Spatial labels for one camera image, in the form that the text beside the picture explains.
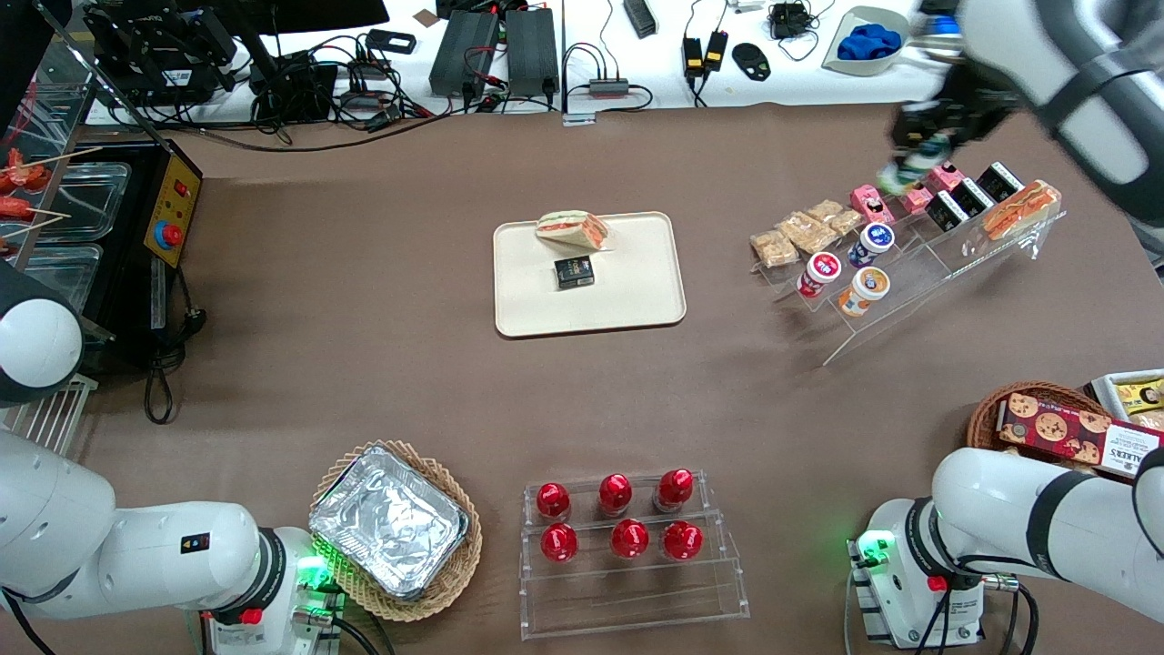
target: yellow control panel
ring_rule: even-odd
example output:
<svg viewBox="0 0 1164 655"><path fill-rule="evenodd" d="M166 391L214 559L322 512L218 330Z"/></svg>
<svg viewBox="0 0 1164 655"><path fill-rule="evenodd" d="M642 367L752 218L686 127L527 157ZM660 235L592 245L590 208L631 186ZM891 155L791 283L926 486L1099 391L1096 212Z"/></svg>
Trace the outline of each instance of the yellow control panel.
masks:
<svg viewBox="0 0 1164 655"><path fill-rule="evenodd" d="M154 204L146 247L171 266L177 268L182 248L186 243L186 228L194 213L194 204L203 181L177 155L170 155L165 177Z"/></svg>

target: blue cloth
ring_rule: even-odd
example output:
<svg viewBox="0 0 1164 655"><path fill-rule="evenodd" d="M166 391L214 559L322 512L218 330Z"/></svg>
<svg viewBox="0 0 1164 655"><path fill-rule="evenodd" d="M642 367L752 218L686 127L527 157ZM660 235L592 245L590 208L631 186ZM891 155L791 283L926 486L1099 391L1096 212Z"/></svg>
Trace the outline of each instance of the blue cloth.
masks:
<svg viewBox="0 0 1164 655"><path fill-rule="evenodd" d="M868 62L901 50L901 35L879 23L857 26L837 47L837 58Z"/></svg>

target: clear acrylic stand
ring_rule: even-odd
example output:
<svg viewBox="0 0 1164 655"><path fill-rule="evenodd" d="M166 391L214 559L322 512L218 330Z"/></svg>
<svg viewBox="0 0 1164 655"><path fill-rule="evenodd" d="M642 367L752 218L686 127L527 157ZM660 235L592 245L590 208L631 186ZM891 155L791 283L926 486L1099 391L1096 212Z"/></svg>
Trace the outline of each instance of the clear acrylic stand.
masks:
<svg viewBox="0 0 1164 655"><path fill-rule="evenodd" d="M1025 251L1036 258L1051 223L1063 218L1058 206L1051 207L1048 218L1012 230L1006 236L992 241L981 227L980 220L968 220L950 232L942 229L925 213L914 214L894 223L896 234L894 248L874 259L889 276L889 293L873 302L864 315L852 316L840 311L839 296L850 285L856 270L849 265L847 250L856 238L851 233L839 243L829 248L844 264L840 278L825 286L815 298L805 298L796 292L796 278L804 269L803 259L776 269L764 270L781 301L801 301L810 312L835 314L847 327L847 337L829 355L822 366L853 351L861 344L880 335L889 327L917 311L922 304L950 287L950 282L981 268L991 259L1008 257L1016 251ZM800 298L788 300L788 296Z"/></svg>
<svg viewBox="0 0 1164 655"><path fill-rule="evenodd" d="M702 471L695 493L675 514L652 504L659 477L629 478L633 496L626 514L598 513L599 480L566 484L579 551L556 563L541 554L541 534L551 521L538 514L541 484L525 489L521 526L521 640L613 632L648 626L743 619L750 615L744 570L723 514L712 503ZM641 521L651 535L646 553L620 560L610 551L610 534L623 519ZM662 555L659 541L672 521L703 531L703 548L687 562Z"/></svg>

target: wooden skewer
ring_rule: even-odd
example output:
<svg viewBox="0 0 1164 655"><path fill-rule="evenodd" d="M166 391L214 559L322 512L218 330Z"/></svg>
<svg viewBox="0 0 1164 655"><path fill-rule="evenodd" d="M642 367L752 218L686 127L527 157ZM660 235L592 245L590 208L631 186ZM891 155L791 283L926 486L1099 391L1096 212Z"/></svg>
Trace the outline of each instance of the wooden skewer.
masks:
<svg viewBox="0 0 1164 655"><path fill-rule="evenodd" d="M69 152L66 155L57 155L55 157L49 157L47 159L41 159L38 162L26 162L26 163L23 163L21 165L9 165L7 168L0 168L0 175L2 175L5 172L8 172L9 170L16 170L17 168L28 168L30 165L45 164L45 163L49 163L49 162L55 162L55 161L61 161L61 159L68 159L69 157L76 157L77 155L87 155L90 152L95 152L95 151L98 151L100 149L101 149L101 147L98 145L95 148L90 148L87 150L77 150L76 152Z"/></svg>
<svg viewBox="0 0 1164 655"><path fill-rule="evenodd" d="M37 222L36 225L29 225L28 227L21 227L20 229L17 229L15 232L9 232L9 233L0 236L0 238L12 238L13 236L16 236L19 234L23 234L24 232L31 232L33 229L36 229L38 227L44 227L45 225L48 225L50 222L56 222L58 220L64 220L66 218L72 218L72 216L69 215L69 214L66 214L66 213L57 214L54 218L50 218L50 219L45 220L44 222Z"/></svg>

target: yogurt cup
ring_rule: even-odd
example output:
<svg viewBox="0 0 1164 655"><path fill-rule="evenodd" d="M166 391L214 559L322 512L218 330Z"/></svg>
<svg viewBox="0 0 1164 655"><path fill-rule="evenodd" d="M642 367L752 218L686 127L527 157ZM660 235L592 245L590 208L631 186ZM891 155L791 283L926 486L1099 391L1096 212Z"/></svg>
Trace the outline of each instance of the yogurt cup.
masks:
<svg viewBox="0 0 1164 655"><path fill-rule="evenodd" d="M852 316L864 315L870 305L889 292L889 276L875 265L863 268L853 275L853 282L840 292L837 302L840 311Z"/></svg>

